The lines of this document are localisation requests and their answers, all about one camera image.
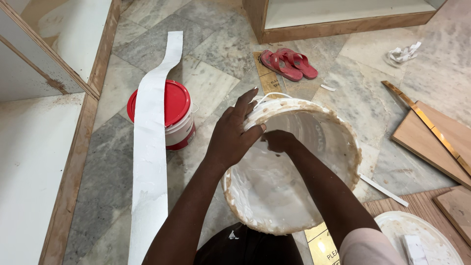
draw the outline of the red slipper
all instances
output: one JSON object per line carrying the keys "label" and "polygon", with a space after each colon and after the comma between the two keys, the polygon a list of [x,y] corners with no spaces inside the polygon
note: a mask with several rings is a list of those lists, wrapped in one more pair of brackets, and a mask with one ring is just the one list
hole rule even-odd
{"label": "red slipper", "polygon": [[260,55],[260,59],[266,67],[288,78],[291,81],[297,82],[302,79],[302,73],[300,70],[293,68],[289,63],[285,63],[284,66],[280,65],[280,60],[283,62],[288,60],[286,55],[264,50]]}
{"label": "red slipper", "polygon": [[314,79],[317,77],[317,70],[309,64],[308,57],[290,50],[288,48],[280,48],[276,54],[283,54],[288,57],[288,62],[302,72],[302,75],[307,79]]}

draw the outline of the bucket handle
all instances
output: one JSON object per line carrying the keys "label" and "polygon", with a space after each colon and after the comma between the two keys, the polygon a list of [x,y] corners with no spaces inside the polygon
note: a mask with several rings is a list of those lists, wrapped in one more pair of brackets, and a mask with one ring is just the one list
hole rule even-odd
{"label": "bucket handle", "polygon": [[253,107],[253,109],[255,109],[256,107],[258,107],[258,105],[260,105],[260,103],[262,103],[263,100],[266,99],[269,95],[273,95],[273,94],[276,94],[276,95],[283,95],[283,96],[285,96],[285,97],[287,97],[287,98],[291,98],[291,99],[293,98],[293,97],[291,97],[291,96],[289,96],[289,95],[286,95],[286,94],[283,94],[283,93],[279,93],[279,92],[270,92],[270,93],[266,94],[262,99],[260,99],[260,101],[255,105],[255,107]]}
{"label": "bucket handle", "polygon": [[196,111],[200,109],[200,107],[197,104],[193,103],[193,105],[197,106],[198,108],[195,111],[192,111],[191,113],[195,113]]}

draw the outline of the bucket lid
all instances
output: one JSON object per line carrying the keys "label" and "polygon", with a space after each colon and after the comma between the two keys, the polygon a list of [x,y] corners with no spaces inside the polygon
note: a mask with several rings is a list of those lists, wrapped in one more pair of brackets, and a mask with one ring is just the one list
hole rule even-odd
{"label": "bucket lid", "polygon": [[[128,116],[134,122],[134,110],[136,109],[136,97],[138,90],[134,91],[128,101]],[[174,80],[165,80],[164,93],[165,128],[179,122],[190,109],[190,93],[180,83]]]}

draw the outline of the wooden cabinet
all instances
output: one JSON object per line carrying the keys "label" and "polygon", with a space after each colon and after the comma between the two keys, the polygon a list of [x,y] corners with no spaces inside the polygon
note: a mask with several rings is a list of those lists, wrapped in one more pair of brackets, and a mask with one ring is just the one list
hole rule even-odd
{"label": "wooden cabinet", "polygon": [[0,0],[0,264],[62,264],[120,7]]}
{"label": "wooden cabinet", "polygon": [[422,25],[446,0],[243,0],[260,44]]}

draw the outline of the red and white paint bucket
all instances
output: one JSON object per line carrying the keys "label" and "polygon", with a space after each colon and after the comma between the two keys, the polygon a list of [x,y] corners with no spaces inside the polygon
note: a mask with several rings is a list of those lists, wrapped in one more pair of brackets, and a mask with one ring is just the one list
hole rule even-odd
{"label": "red and white paint bucket", "polygon": [[[128,101],[128,116],[134,122],[134,109],[138,90],[134,91]],[[165,81],[164,94],[165,113],[165,148],[177,151],[185,148],[195,138],[195,122],[192,115],[190,93],[174,80]]]}

